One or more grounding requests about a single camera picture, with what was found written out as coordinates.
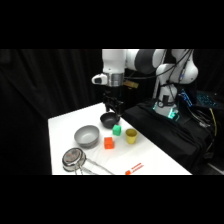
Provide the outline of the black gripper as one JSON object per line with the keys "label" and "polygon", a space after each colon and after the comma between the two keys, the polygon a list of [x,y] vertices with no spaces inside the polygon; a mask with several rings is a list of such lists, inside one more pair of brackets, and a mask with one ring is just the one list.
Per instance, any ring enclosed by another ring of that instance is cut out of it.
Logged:
{"label": "black gripper", "polygon": [[110,109],[116,109],[115,113],[120,117],[122,115],[121,106],[123,105],[122,87],[106,86],[103,94],[103,103],[105,104],[106,112],[109,112]]}

